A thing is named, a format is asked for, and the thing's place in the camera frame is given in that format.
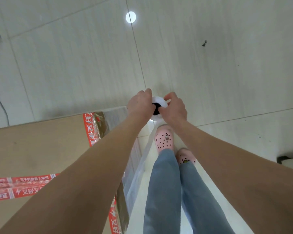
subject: right hand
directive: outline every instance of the right hand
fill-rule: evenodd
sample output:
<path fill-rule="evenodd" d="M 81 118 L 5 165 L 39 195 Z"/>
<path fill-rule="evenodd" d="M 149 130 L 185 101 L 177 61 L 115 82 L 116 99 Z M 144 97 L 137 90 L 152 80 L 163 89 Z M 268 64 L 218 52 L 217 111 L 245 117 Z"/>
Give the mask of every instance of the right hand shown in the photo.
<path fill-rule="evenodd" d="M 188 112 L 182 99 L 178 98 L 175 92 L 170 92 L 164 99 L 166 101 L 171 99 L 171 101 L 168 102 L 168 107 L 159 107 L 158 111 L 168 125 L 172 126 L 175 123 L 187 120 Z"/>

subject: jeans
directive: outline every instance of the jeans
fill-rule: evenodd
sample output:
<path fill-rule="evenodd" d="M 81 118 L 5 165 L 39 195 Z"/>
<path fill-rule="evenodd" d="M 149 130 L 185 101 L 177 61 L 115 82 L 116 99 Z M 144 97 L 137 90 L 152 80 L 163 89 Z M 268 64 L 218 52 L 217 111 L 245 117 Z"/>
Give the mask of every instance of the jeans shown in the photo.
<path fill-rule="evenodd" d="M 178 165 L 174 152 L 164 149 L 153 166 L 143 233 L 179 234 L 181 204 L 193 234 L 234 233 L 193 163 Z"/>

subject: cardboard box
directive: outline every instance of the cardboard box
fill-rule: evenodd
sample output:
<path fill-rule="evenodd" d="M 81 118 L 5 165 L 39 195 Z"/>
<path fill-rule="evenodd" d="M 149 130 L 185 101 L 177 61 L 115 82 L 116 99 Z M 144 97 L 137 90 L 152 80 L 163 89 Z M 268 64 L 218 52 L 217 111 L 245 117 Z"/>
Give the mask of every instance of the cardboard box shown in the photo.
<path fill-rule="evenodd" d="M 42 186 L 76 161 L 126 116 L 126 108 L 120 107 L 1 128 L 0 227 Z M 136 141 L 123 181 L 129 184 L 140 159 Z M 124 186 L 128 184 L 120 184 L 108 217 L 110 230 L 105 229 L 103 233 L 111 233 L 111 230 L 125 233 L 129 215 Z"/>

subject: leg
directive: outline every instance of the leg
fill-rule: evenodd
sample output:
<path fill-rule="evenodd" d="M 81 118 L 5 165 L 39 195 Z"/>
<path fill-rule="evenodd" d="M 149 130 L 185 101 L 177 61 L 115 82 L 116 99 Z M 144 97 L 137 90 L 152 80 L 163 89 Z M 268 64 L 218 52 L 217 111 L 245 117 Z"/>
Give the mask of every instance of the leg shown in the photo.
<path fill-rule="evenodd" d="M 177 153 L 177 159 L 182 185 L 182 207 L 193 233 L 234 233 L 220 205 L 197 172 L 193 154 L 182 149 Z"/>
<path fill-rule="evenodd" d="M 144 234 L 180 234 L 181 183 L 178 163 L 172 150 L 172 135 L 168 138 L 169 143 L 164 141 L 167 148 L 164 150 L 164 137 L 158 137 L 158 142 L 161 141 L 158 143 L 160 154 L 150 178 L 144 215 Z"/>

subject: tile floor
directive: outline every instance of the tile floor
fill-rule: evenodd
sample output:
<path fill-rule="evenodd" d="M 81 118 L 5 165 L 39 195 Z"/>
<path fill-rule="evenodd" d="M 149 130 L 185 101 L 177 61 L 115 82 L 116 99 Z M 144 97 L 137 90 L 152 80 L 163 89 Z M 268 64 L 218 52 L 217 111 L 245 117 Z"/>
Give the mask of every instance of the tile floor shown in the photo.
<path fill-rule="evenodd" d="M 125 105 L 149 87 L 174 90 L 216 137 L 274 161 L 293 154 L 293 0 L 0 0 L 0 34 L 10 125 Z M 250 233 L 211 189 L 234 230 Z"/>

